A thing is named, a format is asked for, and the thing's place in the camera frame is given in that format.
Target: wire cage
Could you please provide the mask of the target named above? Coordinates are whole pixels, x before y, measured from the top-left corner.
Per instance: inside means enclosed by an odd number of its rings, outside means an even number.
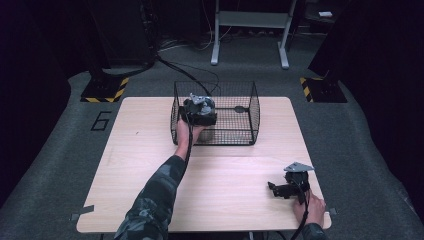
[[[259,133],[260,106],[255,82],[174,82],[174,102],[171,112],[171,135],[177,140],[179,108],[190,93],[208,96],[215,102],[216,125],[200,133],[196,145],[254,145]]]

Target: handheld device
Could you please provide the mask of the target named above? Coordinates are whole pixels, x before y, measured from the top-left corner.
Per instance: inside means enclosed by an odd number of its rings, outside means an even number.
[[[183,121],[193,126],[211,126],[216,124],[215,102],[208,96],[197,96],[190,93],[190,98],[184,100],[180,107]]]

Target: wooden table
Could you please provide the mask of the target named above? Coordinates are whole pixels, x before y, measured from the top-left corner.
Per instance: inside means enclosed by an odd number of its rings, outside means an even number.
[[[170,232],[296,229],[294,199],[276,198],[267,182],[286,184],[284,168],[312,165],[293,107],[285,97],[260,97],[261,123],[253,146],[195,146],[178,189]],[[77,230],[115,232],[133,201],[176,146],[170,133],[171,97],[123,100]],[[323,197],[315,172],[313,192]],[[329,214],[325,226],[331,225]]]

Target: person's right hand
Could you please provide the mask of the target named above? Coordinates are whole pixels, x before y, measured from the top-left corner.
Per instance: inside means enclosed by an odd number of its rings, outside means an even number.
[[[324,226],[324,213],[325,213],[325,201],[320,199],[312,193],[312,190],[305,192],[306,199],[309,198],[308,205],[308,218],[306,219],[305,225],[308,223],[317,223],[321,227]],[[296,216],[297,221],[300,223],[305,212],[305,203],[300,205],[298,200],[293,203],[293,212]]]

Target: cable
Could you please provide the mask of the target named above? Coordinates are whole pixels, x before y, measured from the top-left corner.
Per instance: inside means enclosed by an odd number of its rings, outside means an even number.
[[[203,83],[210,83],[210,84],[215,85],[215,86],[214,86],[214,88],[210,91],[210,93],[212,94],[212,93],[215,91],[215,89],[216,89],[216,88],[218,88],[218,89],[219,89],[219,91],[220,91],[219,96],[221,96],[221,87],[219,86],[219,81],[220,81],[220,79],[219,79],[218,74],[216,74],[216,73],[214,73],[214,72],[211,72],[211,71],[209,71],[209,70],[206,70],[206,69],[197,68],[197,67],[193,67],[193,66],[190,66],[190,65],[182,64],[182,63],[171,62],[171,61],[167,61],[167,62],[168,62],[168,63],[171,63],[171,64],[176,64],[176,65],[181,65],[181,66],[184,66],[184,67],[193,68],[193,69],[196,69],[196,70],[199,70],[199,71],[205,71],[205,72],[208,72],[208,73],[210,73],[210,74],[214,75],[214,76],[215,76],[215,78],[216,78],[216,83],[207,82],[207,81],[206,81],[206,82],[203,82]]]
[[[191,123],[190,123],[190,121],[188,120],[189,118],[188,118],[188,115],[187,115],[187,113],[185,112],[184,113],[185,115],[186,115],[186,119],[187,119],[187,125],[188,125],[188,148],[187,148],[187,154],[186,154],[186,158],[185,158],[185,168],[184,168],[184,171],[183,171],[183,174],[181,175],[181,179],[184,177],[184,175],[185,175],[185,172],[186,172],[186,170],[187,170],[187,167],[188,167],[188,162],[189,162],[189,160],[190,160],[190,155],[191,155],[191,147],[192,147],[192,145],[193,145],[193,125],[191,125]]]
[[[296,232],[291,237],[291,240],[295,240],[297,238],[297,236],[299,235],[300,231],[302,231],[303,227],[305,226],[305,222],[306,222],[306,219],[308,218],[308,213],[309,213],[308,212],[308,206],[309,206],[309,197],[310,197],[309,194],[308,194],[308,197],[306,197],[306,194],[302,190],[302,188],[300,187],[299,183],[297,183],[295,180],[293,180],[293,182],[296,184],[296,186],[299,188],[300,192],[303,194],[303,197],[305,199],[305,212],[303,213],[302,221],[300,222],[300,225],[297,228]]]
[[[205,86],[203,86],[203,84],[201,82],[199,82],[199,80],[197,80],[193,75],[191,75],[190,73],[184,71],[183,69],[169,63],[168,61],[163,60],[159,55],[157,56],[157,59],[159,62],[163,63],[164,65],[168,66],[171,69],[174,69],[175,71],[178,71],[184,75],[186,75],[187,77],[189,77],[191,80],[193,80],[195,83],[197,83],[206,93],[206,95],[208,97],[211,97],[212,94],[205,88]]]

